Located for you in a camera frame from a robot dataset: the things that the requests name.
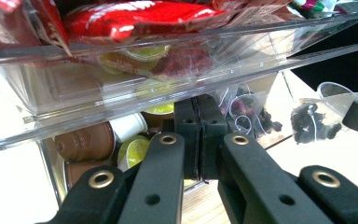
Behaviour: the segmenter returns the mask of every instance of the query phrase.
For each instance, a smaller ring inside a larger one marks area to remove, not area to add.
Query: red packaging
[[[197,76],[211,71],[213,59],[205,49],[172,48],[153,69],[155,75],[167,77]]]
[[[70,54],[68,49],[69,39],[63,28],[62,20],[54,1],[52,0],[30,0],[35,11],[32,17],[39,38],[49,44],[59,46]]]
[[[0,10],[5,12],[12,12],[16,9],[22,0],[0,0]]]
[[[13,7],[10,12],[0,8],[0,49],[39,45],[39,38],[30,23],[23,4]]]
[[[215,10],[240,10],[241,12],[229,23],[229,26],[244,25],[248,20],[263,20],[263,17],[286,6],[291,0],[213,0]]]
[[[195,32],[222,26],[225,11],[197,4],[135,1],[84,6],[63,20],[70,38],[90,44],[114,44],[147,35]]]

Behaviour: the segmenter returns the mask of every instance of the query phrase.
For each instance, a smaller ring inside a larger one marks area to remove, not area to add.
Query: plastic organizer
[[[358,44],[290,57],[357,22],[352,13],[106,48],[73,45],[73,57],[53,46],[0,50],[0,93],[19,108],[23,123],[0,133],[0,148],[356,51]]]
[[[276,74],[268,74],[263,78],[255,79],[252,81],[248,80],[245,83],[237,83],[235,85],[230,86],[229,88],[215,89],[213,92],[210,92],[209,94],[216,101],[216,104],[219,106],[219,109],[222,112],[222,114],[225,114],[224,111],[226,110],[222,108],[228,108],[232,106],[232,104],[230,104],[230,100],[232,100],[234,94],[237,94],[241,90],[246,92],[243,94],[243,96],[244,95],[247,96],[252,95],[254,97],[259,97],[260,95],[265,96],[266,92],[269,92],[271,90],[276,76],[277,76]],[[264,107],[266,99],[260,97],[257,100],[261,102],[260,104],[261,107]],[[38,141],[40,150],[45,160],[47,173],[51,179],[51,186],[54,188],[54,191],[56,193],[58,204],[59,205],[62,204],[64,198],[66,197],[66,194],[69,192],[71,187],[77,181],[79,174],[83,174],[85,171],[87,171],[92,167],[105,164],[105,165],[116,166],[122,171],[131,168],[132,167],[131,165],[128,164],[128,166],[126,166],[125,162],[123,163],[124,158],[126,158],[126,151],[130,147],[130,145],[134,145],[137,141],[138,142],[141,141],[144,143],[149,142],[156,133],[159,133],[161,131],[163,119],[174,118],[174,112],[173,112],[174,104],[164,105],[159,108],[152,108],[148,111],[149,112],[158,111],[158,110],[161,111],[163,107],[171,108],[172,112],[168,112],[168,113],[160,112],[157,114],[152,113],[149,114],[149,116],[147,116],[148,112],[143,111],[142,113],[135,113],[126,116],[127,118],[126,117],[118,118],[114,122],[110,120],[109,122],[105,122],[104,124],[89,126],[86,129],[76,130],[72,133],[65,133],[65,134],[54,136],[52,138],[47,138]],[[139,124],[142,123],[140,120],[136,120],[136,121],[134,120],[134,118],[137,117],[138,115],[142,117],[141,119],[145,121],[146,130],[142,128],[145,127],[144,125]],[[111,129],[115,133],[114,135],[110,135],[111,131],[101,132],[101,130],[104,130],[104,127],[107,123],[109,123],[108,124],[109,127],[111,127]],[[279,131],[279,133],[281,134],[280,136],[285,136],[283,132],[281,132],[281,130]],[[277,135],[274,134],[272,135],[273,136],[266,133],[265,135],[264,134],[260,135],[259,138],[257,139],[267,139],[269,137],[274,140],[280,139],[277,137]],[[108,136],[112,136],[114,141],[114,143],[109,145],[109,147],[107,147],[106,144],[101,144],[101,142],[106,142],[106,143],[110,142]],[[99,152],[104,151],[105,149],[106,151],[112,150],[110,156],[108,157],[105,156],[103,159],[100,158],[97,160],[96,156],[97,157],[100,156],[101,154],[99,154]],[[140,151],[142,153],[142,151],[145,150],[146,148],[141,146],[138,146],[136,149],[134,149],[134,151],[137,151],[136,153],[140,153]],[[78,158],[74,157],[75,155],[74,153],[76,155],[81,155],[80,157],[83,158],[78,160]],[[90,158],[85,159],[84,156],[86,154],[91,156],[93,159]],[[142,158],[141,157],[142,156],[139,156],[139,158],[137,159],[132,157],[129,161],[131,162],[141,161],[143,159],[143,157]],[[200,180],[186,179],[184,187],[185,189],[191,190],[191,188],[194,185],[197,186],[200,183],[203,182]]]

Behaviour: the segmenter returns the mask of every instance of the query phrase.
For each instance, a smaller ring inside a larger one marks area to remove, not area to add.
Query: white surface
[[[19,110],[0,95],[0,136],[23,130]],[[57,201],[36,143],[0,151],[0,223],[48,221]]]
[[[293,109],[293,102],[303,98],[318,99],[319,96],[316,91],[290,71],[285,71],[284,77],[277,76],[274,85],[282,84],[282,78],[287,83],[292,100],[288,100],[287,94],[282,90],[280,95],[282,100],[275,105],[283,109],[277,108],[276,114],[279,115],[278,120],[283,122],[283,127],[287,125],[290,127],[288,119]],[[273,98],[274,101],[270,102],[271,107],[280,97]],[[299,175],[300,170],[305,166],[322,165],[336,170],[358,186],[358,132],[356,131],[347,130],[339,132],[337,137],[332,140],[299,145],[292,137],[269,149],[268,154],[283,170],[293,175]]]
[[[0,223],[48,221],[57,209],[38,146],[0,151]]]
[[[333,169],[358,186],[358,132],[349,130],[340,136],[315,143],[300,144],[291,138],[268,150],[284,171],[298,176],[309,165]]]

